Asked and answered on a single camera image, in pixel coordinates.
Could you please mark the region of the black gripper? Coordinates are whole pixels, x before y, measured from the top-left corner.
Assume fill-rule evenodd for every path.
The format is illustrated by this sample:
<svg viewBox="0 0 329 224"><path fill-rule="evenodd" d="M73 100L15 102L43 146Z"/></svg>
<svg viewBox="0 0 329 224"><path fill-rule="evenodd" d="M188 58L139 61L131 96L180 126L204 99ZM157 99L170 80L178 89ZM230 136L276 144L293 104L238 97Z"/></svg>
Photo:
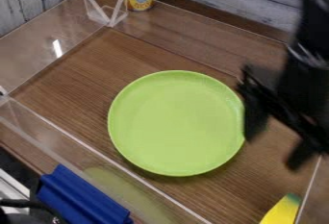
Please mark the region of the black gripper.
<svg viewBox="0 0 329 224"><path fill-rule="evenodd" d="M285 165L297 171L319 154L329 154L329 128L320 114L329 116L329 61L305 46L288 47L288 60L275 87L242 68L237 91L245 104L245 137L248 141L264 132L273 117L300 137Z"/></svg>

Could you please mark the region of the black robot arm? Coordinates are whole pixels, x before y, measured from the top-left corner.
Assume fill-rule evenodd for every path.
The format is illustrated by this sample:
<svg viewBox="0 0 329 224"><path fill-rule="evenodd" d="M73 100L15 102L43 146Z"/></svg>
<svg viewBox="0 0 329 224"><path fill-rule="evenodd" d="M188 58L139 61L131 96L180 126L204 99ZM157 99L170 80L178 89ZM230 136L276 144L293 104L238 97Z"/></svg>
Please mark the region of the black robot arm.
<svg viewBox="0 0 329 224"><path fill-rule="evenodd" d="M329 0L303 0L301 19L275 87L242 69L237 91L245 103L245 137L265 130L271 118L300 136L287 159L296 171L316 155L329 155Z"/></svg>

